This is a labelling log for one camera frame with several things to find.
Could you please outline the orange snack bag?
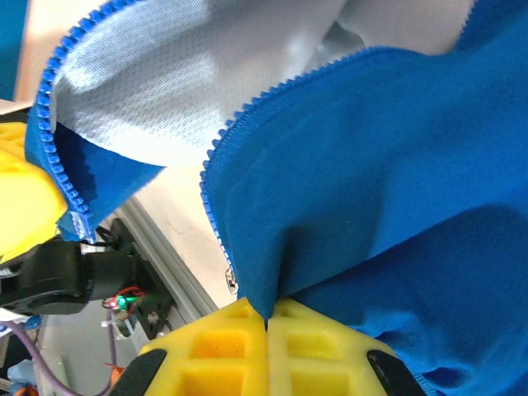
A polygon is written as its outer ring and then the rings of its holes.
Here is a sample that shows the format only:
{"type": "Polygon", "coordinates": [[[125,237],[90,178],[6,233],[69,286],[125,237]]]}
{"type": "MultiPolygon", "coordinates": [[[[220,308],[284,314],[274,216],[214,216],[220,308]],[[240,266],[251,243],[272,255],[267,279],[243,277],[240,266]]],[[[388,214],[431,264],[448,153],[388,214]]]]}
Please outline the orange snack bag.
{"type": "Polygon", "coordinates": [[[111,383],[111,387],[113,387],[119,381],[120,377],[125,371],[125,367],[113,365],[110,363],[106,363],[106,365],[111,369],[110,383],[111,383]]]}

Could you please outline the blue red white zip jacket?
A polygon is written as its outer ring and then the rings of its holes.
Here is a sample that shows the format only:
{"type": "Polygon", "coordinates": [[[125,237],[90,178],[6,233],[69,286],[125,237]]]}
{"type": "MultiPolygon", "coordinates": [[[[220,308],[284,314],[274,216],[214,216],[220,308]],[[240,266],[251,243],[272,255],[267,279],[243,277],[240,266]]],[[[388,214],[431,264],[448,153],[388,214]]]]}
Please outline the blue red white zip jacket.
{"type": "Polygon", "coordinates": [[[386,342],[427,396],[528,396],[528,0],[110,0],[50,58],[26,157],[67,239],[200,159],[260,315],[386,342]]]}

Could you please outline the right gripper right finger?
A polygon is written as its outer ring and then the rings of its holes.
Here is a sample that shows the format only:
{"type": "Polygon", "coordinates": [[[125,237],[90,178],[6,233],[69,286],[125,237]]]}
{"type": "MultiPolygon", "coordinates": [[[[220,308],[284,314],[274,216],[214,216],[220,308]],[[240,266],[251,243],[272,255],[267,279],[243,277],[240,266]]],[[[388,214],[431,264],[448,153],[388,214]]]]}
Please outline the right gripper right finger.
{"type": "Polygon", "coordinates": [[[291,299],[267,337],[269,396],[426,396],[389,346],[291,299]]]}

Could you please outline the aluminium rail frame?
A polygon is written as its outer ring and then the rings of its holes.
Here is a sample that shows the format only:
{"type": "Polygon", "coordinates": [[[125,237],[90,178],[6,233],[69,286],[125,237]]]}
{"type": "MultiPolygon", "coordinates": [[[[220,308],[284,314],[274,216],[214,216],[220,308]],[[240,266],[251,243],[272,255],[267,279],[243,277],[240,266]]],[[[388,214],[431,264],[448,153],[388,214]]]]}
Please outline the aluminium rail frame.
{"type": "Polygon", "coordinates": [[[115,211],[150,260],[175,301],[169,323],[178,328],[212,313],[217,305],[145,208],[131,198],[115,211]]]}

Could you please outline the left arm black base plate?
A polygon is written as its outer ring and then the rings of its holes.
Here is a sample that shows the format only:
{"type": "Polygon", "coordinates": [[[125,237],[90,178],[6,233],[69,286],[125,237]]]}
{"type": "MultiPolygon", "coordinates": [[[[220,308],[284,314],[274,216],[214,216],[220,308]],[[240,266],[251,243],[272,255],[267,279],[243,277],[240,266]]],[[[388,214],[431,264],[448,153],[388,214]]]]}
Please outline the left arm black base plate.
{"type": "Polygon", "coordinates": [[[105,241],[110,244],[108,252],[117,252],[126,260],[131,275],[101,306],[111,312],[116,337],[140,347],[163,334],[175,302],[120,218],[111,221],[105,241]]]}

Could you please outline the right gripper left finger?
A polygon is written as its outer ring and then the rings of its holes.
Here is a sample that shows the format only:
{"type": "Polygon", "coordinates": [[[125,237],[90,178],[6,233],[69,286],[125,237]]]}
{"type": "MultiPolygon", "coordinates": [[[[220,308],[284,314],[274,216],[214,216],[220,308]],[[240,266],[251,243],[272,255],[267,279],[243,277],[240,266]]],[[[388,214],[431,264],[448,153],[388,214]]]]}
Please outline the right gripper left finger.
{"type": "Polygon", "coordinates": [[[145,344],[108,396],[268,396],[263,319],[240,299],[145,344]]]}

